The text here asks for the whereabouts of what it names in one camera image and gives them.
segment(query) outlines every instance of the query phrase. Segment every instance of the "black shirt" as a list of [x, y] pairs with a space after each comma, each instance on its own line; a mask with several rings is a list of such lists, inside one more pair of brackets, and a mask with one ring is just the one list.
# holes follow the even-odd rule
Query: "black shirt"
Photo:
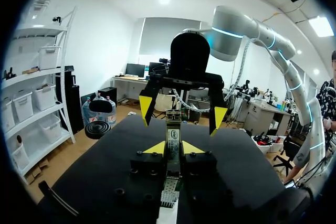
[[[316, 98], [319, 100], [321, 105], [322, 118], [336, 121], [336, 97], [334, 92], [328, 92], [328, 87], [335, 88], [334, 79], [324, 82], [321, 87], [320, 93], [316, 96]], [[324, 130], [326, 146], [329, 145], [329, 142], [332, 139], [332, 134], [332, 130]]]

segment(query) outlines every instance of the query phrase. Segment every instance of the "black tabletop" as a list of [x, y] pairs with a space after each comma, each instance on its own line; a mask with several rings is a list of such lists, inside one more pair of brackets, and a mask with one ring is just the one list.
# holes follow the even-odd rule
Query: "black tabletop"
[[[271, 164], [243, 131], [219, 129], [210, 137], [206, 126], [182, 124], [181, 139], [213, 152], [237, 207], [256, 209], [284, 190]], [[76, 160], [52, 188], [78, 211], [109, 204], [109, 191], [129, 175], [130, 156], [163, 140], [165, 120], [152, 119], [145, 127], [140, 116], [128, 116]], [[177, 222], [187, 223], [191, 216], [183, 190], [178, 203]], [[39, 205], [48, 209], [46, 199]]]

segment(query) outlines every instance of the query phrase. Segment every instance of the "white shelf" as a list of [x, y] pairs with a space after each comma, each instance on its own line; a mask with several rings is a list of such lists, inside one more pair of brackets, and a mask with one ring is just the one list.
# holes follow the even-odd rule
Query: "white shelf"
[[28, 139], [27, 144], [24, 145], [26, 153], [29, 157], [29, 164], [23, 169], [18, 169], [19, 173], [24, 176], [30, 169], [34, 167], [42, 158], [48, 155], [52, 150], [70, 138], [70, 133], [65, 129], [62, 130], [62, 136], [54, 143], [49, 143], [43, 136], [39, 139]]
[[37, 71], [37, 72], [34, 72], [34, 73], [21, 74], [20, 76], [16, 76], [16, 77], [11, 78], [9, 80], [2, 81], [1, 88], [5, 89], [5, 88], [7, 88], [11, 85], [14, 85], [18, 82], [21, 82], [21, 81], [25, 81], [25, 80], [40, 77], [40, 76], [47, 76], [49, 74], [60, 73], [60, 72], [61, 72], [61, 68], [53, 68], [53, 69], [46, 69], [46, 70]]
[[63, 31], [67, 31], [67, 27], [57, 25], [32, 25], [23, 24], [19, 26], [14, 32], [14, 38], [27, 37], [55, 37]]
[[27, 118], [23, 122], [15, 122], [15, 126], [10, 129], [8, 132], [5, 133], [5, 139], [9, 139], [11, 136], [15, 135], [17, 132], [22, 130], [23, 128], [27, 127], [28, 125], [36, 122], [37, 120], [45, 117], [46, 115], [49, 115], [55, 111], [58, 111], [63, 108], [63, 104], [55, 104], [55, 106], [52, 106], [46, 110], [40, 111], [37, 108], [34, 109], [34, 115]]

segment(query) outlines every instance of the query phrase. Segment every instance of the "white storage bin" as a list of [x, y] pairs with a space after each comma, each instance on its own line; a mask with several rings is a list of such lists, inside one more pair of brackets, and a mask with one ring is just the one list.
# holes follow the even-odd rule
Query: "white storage bin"
[[28, 90], [21, 90], [14, 94], [13, 102], [20, 122], [34, 114], [31, 94], [32, 92]]
[[39, 110], [46, 110], [55, 105], [55, 86], [54, 84], [47, 84], [45, 87], [33, 91], [36, 107]]
[[2, 129], [6, 133], [15, 126], [12, 110], [12, 101], [6, 97], [1, 104]]
[[45, 116], [39, 124], [50, 143], [57, 141], [61, 135], [61, 120], [55, 115]]
[[272, 140], [280, 138], [280, 143], [273, 143], [272, 148], [269, 149], [268, 153], [279, 152], [283, 148], [283, 141], [286, 139], [285, 136], [269, 136]]
[[12, 156], [17, 167], [21, 170], [29, 164], [29, 157], [23, 144], [19, 146], [15, 151], [13, 151]]
[[57, 58], [61, 47], [41, 47], [38, 52], [40, 70], [57, 67]]
[[265, 155], [269, 152], [269, 150], [272, 148], [271, 145], [259, 145], [257, 142], [253, 139], [254, 136], [251, 136], [252, 141], [255, 143], [255, 145], [261, 150], [261, 152]]

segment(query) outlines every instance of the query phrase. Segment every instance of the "black clamp block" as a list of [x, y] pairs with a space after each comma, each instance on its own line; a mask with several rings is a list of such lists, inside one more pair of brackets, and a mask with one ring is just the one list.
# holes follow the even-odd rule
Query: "black clamp block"
[[185, 169], [187, 173], [208, 174], [217, 171], [217, 159], [212, 152], [185, 154]]
[[163, 156], [158, 153], [136, 152], [131, 157], [131, 168], [153, 176], [163, 170]]

